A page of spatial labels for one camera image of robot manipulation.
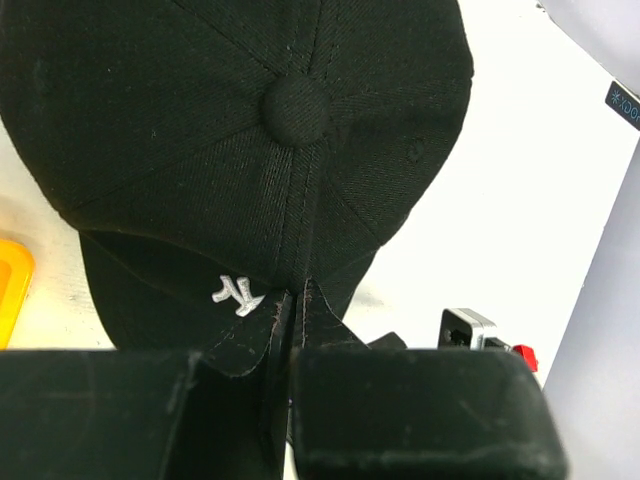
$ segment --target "orange object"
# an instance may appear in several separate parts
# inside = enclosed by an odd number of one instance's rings
[[[0,240],[0,349],[9,345],[34,268],[35,262],[26,248]]]

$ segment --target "embroidered logo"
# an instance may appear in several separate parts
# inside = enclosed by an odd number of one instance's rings
[[[239,317],[246,317],[253,312],[258,305],[264,300],[264,295],[261,297],[254,297],[251,294],[251,281],[247,277],[238,278],[238,286],[233,283],[233,280],[228,275],[220,275],[222,280],[222,290],[215,292],[211,295],[214,302],[224,302],[229,298],[233,298],[240,304],[240,307],[236,310],[236,315]]]

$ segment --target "red object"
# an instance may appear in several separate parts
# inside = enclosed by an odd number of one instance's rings
[[[513,347],[513,351],[524,358],[524,361],[529,365],[532,372],[538,371],[538,360],[536,359],[533,348],[527,347],[526,345],[516,345]]]

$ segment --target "cap button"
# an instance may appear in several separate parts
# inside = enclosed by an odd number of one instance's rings
[[[285,147],[301,148],[322,138],[329,125],[329,95],[304,75],[276,80],[263,102],[265,128]]]

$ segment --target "clamp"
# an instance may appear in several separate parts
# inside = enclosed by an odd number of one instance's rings
[[[504,350],[521,356],[532,372],[538,371],[538,360],[533,348],[506,344],[498,338],[495,323],[469,308],[448,308],[442,312],[438,349],[442,348]]]

